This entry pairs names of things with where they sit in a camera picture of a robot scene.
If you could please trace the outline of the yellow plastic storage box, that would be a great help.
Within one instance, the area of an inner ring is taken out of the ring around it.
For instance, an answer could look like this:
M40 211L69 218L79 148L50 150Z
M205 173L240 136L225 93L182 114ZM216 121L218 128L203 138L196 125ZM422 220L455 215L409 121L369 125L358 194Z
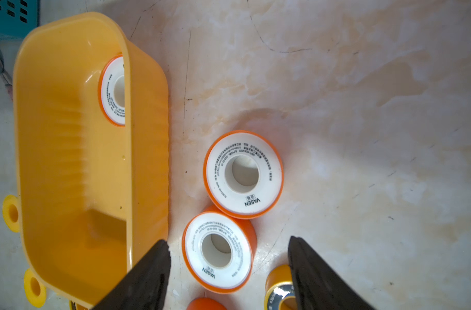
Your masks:
M105 65L122 54L125 126L102 113ZM168 83L109 17L33 30L13 77L21 239L39 280L84 306L102 300L168 237Z

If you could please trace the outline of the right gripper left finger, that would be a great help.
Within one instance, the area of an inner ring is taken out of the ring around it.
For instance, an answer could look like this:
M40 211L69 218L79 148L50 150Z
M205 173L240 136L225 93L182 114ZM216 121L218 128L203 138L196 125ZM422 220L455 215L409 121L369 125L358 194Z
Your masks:
M170 270L168 244L159 240L94 308L162 309Z

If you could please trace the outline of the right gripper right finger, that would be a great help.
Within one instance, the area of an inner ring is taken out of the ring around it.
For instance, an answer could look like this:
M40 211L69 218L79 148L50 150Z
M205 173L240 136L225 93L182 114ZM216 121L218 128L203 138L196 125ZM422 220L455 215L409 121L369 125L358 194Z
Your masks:
M288 262L298 309L373 310L303 238L290 238Z

